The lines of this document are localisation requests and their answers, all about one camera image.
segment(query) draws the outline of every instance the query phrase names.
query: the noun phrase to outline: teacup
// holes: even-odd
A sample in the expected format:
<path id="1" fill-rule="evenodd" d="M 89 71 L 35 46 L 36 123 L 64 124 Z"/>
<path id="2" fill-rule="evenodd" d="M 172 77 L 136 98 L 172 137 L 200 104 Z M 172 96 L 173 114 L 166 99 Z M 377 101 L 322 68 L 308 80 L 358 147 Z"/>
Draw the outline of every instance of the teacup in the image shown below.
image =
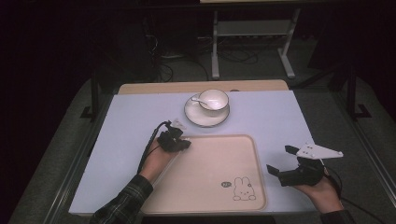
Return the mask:
<path id="1" fill-rule="evenodd" d="M 215 117 L 227 109 L 229 98 L 224 91 L 207 90 L 199 95 L 199 105 L 209 117 Z"/>

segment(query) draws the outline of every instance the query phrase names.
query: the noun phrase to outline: beige tray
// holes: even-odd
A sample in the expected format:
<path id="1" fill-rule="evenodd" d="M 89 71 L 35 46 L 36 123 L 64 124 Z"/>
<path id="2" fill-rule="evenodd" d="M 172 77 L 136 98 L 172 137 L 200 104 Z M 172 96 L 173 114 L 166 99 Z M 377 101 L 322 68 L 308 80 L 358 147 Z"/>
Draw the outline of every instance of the beige tray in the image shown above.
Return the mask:
<path id="1" fill-rule="evenodd" d="M 145 214 L 227 213 L 266 205 L 262 170 L 248 135 L 190 137 L 142 207 Z"/>

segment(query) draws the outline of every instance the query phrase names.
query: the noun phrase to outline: person's right hand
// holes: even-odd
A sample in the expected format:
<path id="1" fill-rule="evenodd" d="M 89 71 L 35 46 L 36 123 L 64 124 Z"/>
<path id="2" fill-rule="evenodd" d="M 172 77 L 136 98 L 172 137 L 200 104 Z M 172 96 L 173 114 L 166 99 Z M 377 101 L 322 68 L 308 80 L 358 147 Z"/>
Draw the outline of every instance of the person's right hand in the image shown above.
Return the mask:
<path id="1" fill-rule="evenodd" d="M 332 182 L 324 176 L 315 186 L 299 185 L 294 187 L 306 194 L 322 214 L 344 209 Z"/>

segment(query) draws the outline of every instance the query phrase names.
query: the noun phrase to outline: human hand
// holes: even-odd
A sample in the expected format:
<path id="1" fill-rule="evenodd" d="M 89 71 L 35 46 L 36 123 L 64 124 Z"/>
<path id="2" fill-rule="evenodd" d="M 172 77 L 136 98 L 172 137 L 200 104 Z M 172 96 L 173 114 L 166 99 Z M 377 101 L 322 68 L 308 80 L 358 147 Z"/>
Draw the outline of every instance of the human hand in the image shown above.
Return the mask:
<path id="1" fill-rule="evenodd" d="M 169 161 L 177 154 L 178 152 L 164 151 L 155 139 L 148 150 L 148 156 L 139 174 L 153 184 Z"/>
<path id="2" fill-rule="evenodd" d="M 299 185 L 294 187 L 306 194 L 322 214 L 344 209 L 332 182 L 325 176 L 315 186 Z"/>

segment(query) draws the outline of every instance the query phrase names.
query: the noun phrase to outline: plaid sleeve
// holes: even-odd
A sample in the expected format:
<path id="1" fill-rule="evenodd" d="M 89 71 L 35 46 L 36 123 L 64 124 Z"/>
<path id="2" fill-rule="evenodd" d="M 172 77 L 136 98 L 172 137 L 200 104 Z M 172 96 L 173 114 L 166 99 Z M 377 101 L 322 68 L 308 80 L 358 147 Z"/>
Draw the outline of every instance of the plaid sleeve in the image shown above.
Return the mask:
<path id="1" fill-rule="evenodd" d="M 145 177 L 134 176 L 116 198 L 93 214 L 90 223 L 134 223 L 140 207 L 152 191 Z"/>

